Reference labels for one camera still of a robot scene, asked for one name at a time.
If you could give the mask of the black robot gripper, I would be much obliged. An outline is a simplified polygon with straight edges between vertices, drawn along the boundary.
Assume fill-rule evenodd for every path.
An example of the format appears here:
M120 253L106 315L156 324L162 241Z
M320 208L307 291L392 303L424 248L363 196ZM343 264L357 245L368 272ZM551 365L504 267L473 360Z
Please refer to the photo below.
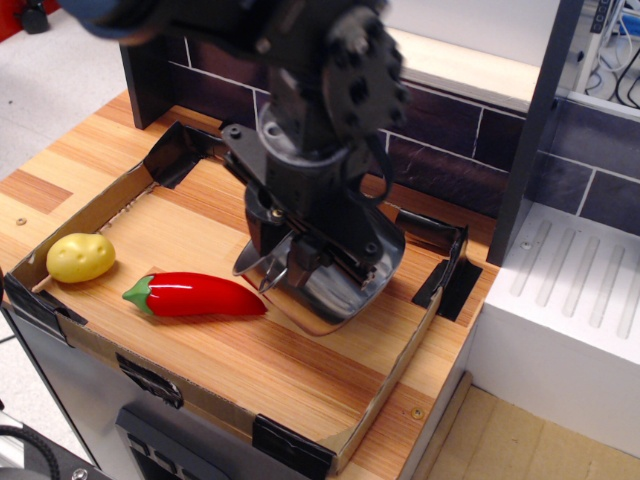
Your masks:
M366 196L360 191L362 180L371 163L380 159L376 134L310 151L299 149L276 122L256 130L229 125L222 137L228 148L225 166L246 186L245 215L259 255L270 254L292 233L281 205L309 216L317 202L341 193ZM251 184L259 187L248 187ZM287 256L287 281L302 288L316 270L332 263L326 241L296 234Z

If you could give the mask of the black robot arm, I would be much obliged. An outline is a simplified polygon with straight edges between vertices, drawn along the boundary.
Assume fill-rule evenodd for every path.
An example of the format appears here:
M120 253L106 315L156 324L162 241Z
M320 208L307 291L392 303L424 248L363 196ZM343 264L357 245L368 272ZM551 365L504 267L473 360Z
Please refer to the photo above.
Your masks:
M284 240L288 281L301 287L337 266L359 286L384 253L377 198L360 184L377 163L391 179L381 130L401 125L410 95L381 1L67 1L90 33L126 45L160 34L210 42L267 66L258 127L223 132L227 168L246 186L260 256Z

